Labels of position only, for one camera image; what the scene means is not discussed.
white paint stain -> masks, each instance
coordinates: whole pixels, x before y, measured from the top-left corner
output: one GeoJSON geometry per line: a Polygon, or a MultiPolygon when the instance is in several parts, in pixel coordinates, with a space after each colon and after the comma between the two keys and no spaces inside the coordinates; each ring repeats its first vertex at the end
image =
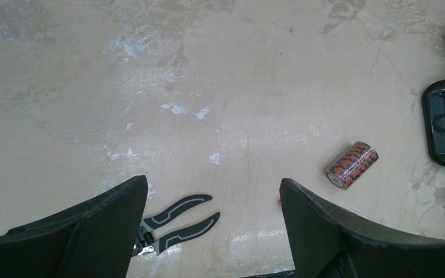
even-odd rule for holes
{"type": "Polygon", "coordinates": [[[161,108],[164,109],[170,109],[174,114],[184,114],[186,115],[187,113],[189,113],[189,110],[186,110],[183,106],[181,106],[178,103],[167,103],[167,104],[163,104],[160,106],[161,108]]]}
{"type": "Polygon", "coordinates": [[[183,79],[183,74],[181,74],[181,75],[175,75],[175,74],[173,73],[173,71],[174,71],[173,69],[169,69],[169,70],[167,70],[167,71],[165,72],[165,74],[164,74],[164,76],[163,76],[163,78],[164,78],[165,81],[167,81],[167,82],[169,82],[169,83],[173,83],[173,82],[177,82],[177,81],[183,79]]]}
{"type": "Polygon", "coordinates": [[[154,277],[154,275],[156,275],[156,273],[158,272],[158,268],[159,268],[159,265],[161,264],[161,260],[160,259],[156,259],[155,260],[155,265],[154,265],[154,267],[151,269],[151,272],[149,273],[149,277],[154,277]]]}
{"type": "Polygon", "coordinates": [[[127,153],[112,153],[111,151],[107,152],[107,157],[110,158],[112,161],[119,159],[121,156],[138,159],[138,154],[133,152],[131,147],[127,149],[127,153]]]}
{"type": "Polygon", "coordinates": [[[248,266],[245,265],[240,259],[238,259],[238,256],[234,252],[231,252],[230,254],[231,254],[231,261],[235,261],[239,269],[248,269],[248,266]]]}
{"type": "Polygon", "coordinates": [[[131,147],[129,147],[129,149],[127,149],[127,153],[124,155],[127,156],[128,158],[136,158],[137,157],[137,154],[132,151],[131,147]]]}
{"type": "Polygon", "coordinates": [[[107,152],[107,157],[109,157],[112,161],[120,157],[119,153],[107,152]]]}
{"type": "Polygon", "coordinates": [[[166,249],[163,253],[166,253],[166,255],[179,254],[181,253],[181,247],[178,244],[176,244],[166,249]]]}
{"type": "Polygon", "coordinates": [[[133,103],[134,103],[134,101],[131,101],[129,106],[127,108],[125,108],[125,111],[123,112],[124,114],[127,113],[128,110],[130,110],[130,107],[132,106],[133,103]]]}
{"type": "Polygon", "coordinates": [[[253,238],[257,238],[259,240],[265,239],[267,237],[273,237],[273,236],[279,236],[284,234],[284,230],[273,230],[273,231],[259,231],[258,233],[251,234],[250,232],[241,235],[241,236],[235,236],[231,240],[231,242],[243,242],[247,241],[253,238]]]}
{"type": "Polygon", "coordinates": [[[210,163],[214,163],[216,165],[219,165],[220,164],[219,153],[216,152],[215,154],[209,156],[209,161],[210,161],[210,163]]]}
{"type": "Polygon", "coordinates": [[[208,106],[206,106],[205,108],[202,108],[199,112],[197,113],[193,113],[194,116],[197,117],[197,119],[199,120],[204,120],[205,117],[207,116],[207,114],[210,111],[210,104],[208,106]]]}
{"type": "Polygon", "coordinates": [[[94,195],[102,194],[103,192],[112,189],[116,185],[117,183],[115,177],[111,174],[107,174],[105,177],[103,177],[101,185],[94,189],[93,194],[94,195]]]}
{"type": "Polygon", "coordinates": [[[153,35],[147,35],[141,39],[133,39],[126,37],[124,32],[121,31],[116,38],[108,42],[108,48],[105,48],[103,53],[108,52],[108,49],[110,49],[110,51],[115,52],[116,56],[127,55],[137,58],[136,52],[144,51],[154,41],[155,37],[153,35]]]}
{"type": "Polygon", "coordinates": [[[156,191],[153,189],[154,187],[149,182],[147,183],[147,199],[151,200],[152,195],[156,193],[156,191]]]}
{"type": "Polygon", "coordinates": [[[276,268],[276,269],[274,269],[274,270],[272,270],[272,271],[273,271],[273,273],[279,273],[279,272],[290,271],[290,270],[293,270],[293,268],[290,268],[290,267],[288,267],[288,266],[285,266],[285,267],[283,267],[283,268],[276,268]]]}

pliers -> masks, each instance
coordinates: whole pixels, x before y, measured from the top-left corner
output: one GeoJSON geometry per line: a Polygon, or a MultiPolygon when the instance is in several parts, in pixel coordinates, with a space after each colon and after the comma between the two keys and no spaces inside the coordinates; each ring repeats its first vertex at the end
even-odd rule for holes
{"type": "Polygon", "coordinates": [[[143,219],[137,232],[132,257],[152,252],[156,252],[156,255],[159,256],[159,254],[175,244],[186,242],[187,240],[191,240],[205,234],[216,224],[219,216],[221,215],[219,212],[213,214],[211,217],[198,224],[171,232],[165,236],[162,236],[158,240],[154,239],[151,232],[161,226],[166,225],[188,209],[209,200],[212,200],[212,197],[204,194],[187,196],[171,205],[162,213],[143,219]]]}

stained floor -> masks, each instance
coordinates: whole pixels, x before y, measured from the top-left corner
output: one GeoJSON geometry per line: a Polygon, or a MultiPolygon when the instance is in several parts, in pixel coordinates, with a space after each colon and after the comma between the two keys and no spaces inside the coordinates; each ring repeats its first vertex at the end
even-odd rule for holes
{"type": "Polygon", "coordinates": [[[0,0],[0,235],[145,174],[146,215],[214,198],[158,235],[221,218],[128,277],[294,269],[284,177],[445,239],[420,106],[444,37],[436,0],[0,0]],[[380,159],[342,191],[323,169],[355,141],[380,159]]]}

orange battery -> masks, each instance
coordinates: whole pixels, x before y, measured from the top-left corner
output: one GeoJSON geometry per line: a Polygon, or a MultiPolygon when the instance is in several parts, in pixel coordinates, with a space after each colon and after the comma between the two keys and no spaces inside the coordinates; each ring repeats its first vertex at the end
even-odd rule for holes
{"type": "Polygon", "coordinates": [[[355,142],[325,170],[327,178],[346,190],[371,165],[378,160],[378,153],[364,142],[355,142]]]}

